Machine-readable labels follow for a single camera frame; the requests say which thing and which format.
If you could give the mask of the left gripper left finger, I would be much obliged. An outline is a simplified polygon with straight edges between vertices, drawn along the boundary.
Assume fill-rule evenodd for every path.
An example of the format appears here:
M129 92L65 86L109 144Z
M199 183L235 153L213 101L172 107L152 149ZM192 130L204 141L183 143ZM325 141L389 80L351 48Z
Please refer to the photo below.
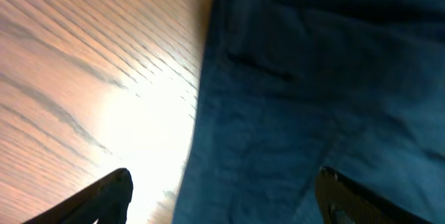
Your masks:
M118 168L24 224L125 224L134 185Z

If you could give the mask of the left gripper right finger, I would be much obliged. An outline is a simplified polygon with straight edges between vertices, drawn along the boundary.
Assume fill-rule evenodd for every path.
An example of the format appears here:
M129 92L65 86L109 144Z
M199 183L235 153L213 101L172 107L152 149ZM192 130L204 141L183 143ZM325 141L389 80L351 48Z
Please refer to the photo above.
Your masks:
M318 172L315 194L324 224L429 224L327 166Z

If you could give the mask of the navy blue shorts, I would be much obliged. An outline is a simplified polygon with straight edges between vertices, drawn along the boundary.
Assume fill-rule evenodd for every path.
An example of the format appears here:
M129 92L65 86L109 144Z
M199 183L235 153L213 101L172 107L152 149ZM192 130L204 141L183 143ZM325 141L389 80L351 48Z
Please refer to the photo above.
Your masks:
M329 166L444 222L444 0L213 0L174 223L320 223Z

